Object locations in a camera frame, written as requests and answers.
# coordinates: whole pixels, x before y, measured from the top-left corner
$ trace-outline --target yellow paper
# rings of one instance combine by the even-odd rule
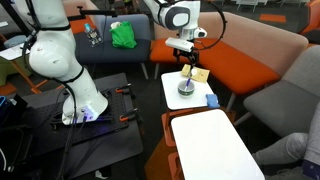
[[[190,72],[191,66],[188,64],[185,64],[182,68],[181,74],[183,76],[188,76],[188,73]],[[193,67],[197,71],[195,75],[191,76],[191,79],[199,82],[207,82],[210,71],[207,69],[201,69],[198,67]]]

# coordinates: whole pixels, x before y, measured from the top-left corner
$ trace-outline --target gray chair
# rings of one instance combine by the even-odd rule
[[[320,46],[315,45],[297,58],[279,82],[245,99],[249,113],[240,121],[252,114],[280,136],[308,132],[319,101]]]
[[[145,62],[149,60],[151,31],[148,16],[145,14],[120,15],[117,17],[94,16],[95,25],[103,38],[103,43],[91,47],[85,33],[75,34],[76,57],[80,64],[140,63],[144,76],[148,79]],[[113,22],[129,21],[137,45],[133,49],[115,48],[109,32]]]

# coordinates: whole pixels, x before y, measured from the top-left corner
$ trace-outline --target bowl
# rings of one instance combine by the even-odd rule
[[[178,84],[178,92],[182,97],[191,97],[194,92],[194,83],[190,81],[188,87],[186,87],[188,80],[180,81]]]

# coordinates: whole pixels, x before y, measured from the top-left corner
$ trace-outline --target black cable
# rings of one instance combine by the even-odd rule
[[[104,7],[105,7],[105,10],[107,11],[107,0],[104,0]]]
[[[13,161],[12,161],[12,163],[11,163],[11,165],[12,165],[13,167],[14,167],[14,164],[16,163],[16,160],[17,160],[17,158],[18,158],[18,156],[19,156],[19,153],[20,153],[20,151],[21,151],[21,146],[22,146],[23,138],[24,138],[24,133],[23,133],[23,131],[22,131],[21,129],[16,129],[16,130],[21,133],[21,140],[20,140],[20,143],[19,143],[17,152],[16,152],[16,154],[15,154],[15,156],[14,156],[14,158],[13,158]]]
[[[71,127],[70,127],[69,132],[68,132],[67,142],[66,142],[66,146],[64,148],[64,152],[63,152],[62,161],[61,161],[61,164],[60,164],[57,180],[64,179],[64,177],[63,177],[64,176],[64,166],[65,166],[65,163],[66,163],[66,161],[68,159],[69,152],[70,152],[70,149],[71,149],[72,144],[73,144],[73,131],[74,131],[74,127],[75,127],[75,124],[77,123],[77,118],[78,118],[77,117],[77,105],[76,105],[75,94],[74,94],[72,88],[68,84],[64,84],[64,86],[69,90],[69,92],[70,92],[70,94],[72,96],[72,99],[73,99],[73,102],[74,102],[74,115],[73,115],[73,120],[72,120]]]
[[[224,33],[225,33],[225,31],[226,31],[226,27],[227,27],[227,21],[226,21],[226,18],[225,18],[225,16],[224,16],[224,14],[223,14],[223,12],[221,11],[221,9],[219,9],[216,5],[214,5],[212,2],[210,2],[209,3],[211,6],[213,6],[217,11],[218,11],[218,13],[219,13],[219,15],[220,15],[220,17],[221,17],[221,19],[222,19],[222,24],[223,24],[223,27],[222,27],[222,32],[221,32],[221,34],[220,34],[220,37],[214,42],[214,43],[212,43],[211,45],[209,45],[209,46],[204,46],[204,48],[193,48],[193,50],[198,50],[198,51],[201,51],[201,50],[206,50],[206,49],[210,49],[210,48],[212,48],[213,46],[215,46],[216,44],[218,44],[218,42],[220,42],[220,40],[223,38],[223,35],[224,35]]]
[[[63,89],[59,92],[59,94],[58,94],[58,96],[57,96],[57,98],[56,98],[56,101],[55,101],[55,103],[54,103],[54,107],[53,107],[52,110],[50,111],[49,115],[44,119],[44,121],[43,121],[42,123],[40,123],[38,126],[35,126],[34,128],[39,128],[39,127],[41,127],[44,123],[47,122],[46,120],[49,119],[49,118],[52,116],[52,113],[57,110],[59,97],[60,97],[61,93],[62,93],[64,90],[66,90],[66,88],[63,88]]]
[[[84,126],[84,124],[85,124],[86,122],[87,122],[86,119],[84,119],[84,120],[82,121],[82,124],[81,124],[80,129],[78,130],[77,134],[74,136],[74,140],[77,140],[77,138],[78,138],[79,134],[81,133],[81,131],[82,131],[82,129],[83,129],[83,126]]]
[[[33,22],[35,23],[34,24],[34,27],[37,31],[39,31],[39,29],[41,29],[41,23],[37,17],[37,14],[34,10],[34,6],[33,6],[33,3],[32,3],[32,0],[25,0],[26,1],[26,4],[27,4],[27,7],[29,9],[29,15],[31,16]]]
[[[108,16],[106,16],[105,17],[105,19],[104,19],[104,26],[103,26],[103,30],[102,30],[102,33],[100,33],[100,34],[102,34],[102,51],[100,52],[100,56],[99,57],[101,57],[101,55],[102,55],[102,53],[104,53],[104,35],[105,35],[105,33],[104,33],[104,31],[106,30],[106,26],[107,26],[107,17]],[[95,71],[95,68],[96,68],[96,62],[93,64],[93,69],[92,69],[92,73],[91,73],[91,77],[93,77],[93,75],[94,75],[94,71]]]

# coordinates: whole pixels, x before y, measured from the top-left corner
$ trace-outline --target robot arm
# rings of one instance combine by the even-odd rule
[[[30,49],[29,65],[44,77],[68,87],[62,122],[66,125],[95,121],[108,100],[97,90],[88,71],[76,60],[76,43],[61,0],[16,0],[17,8],[33,23],[37,40]]]
[[[154,21],[170,30],[178,30],[179,38],[168,38],[166,45],[180,51],[191,52],[194,38],[207,36],[207,32],[198,27],[200,0],[164,1],[144,0]]]

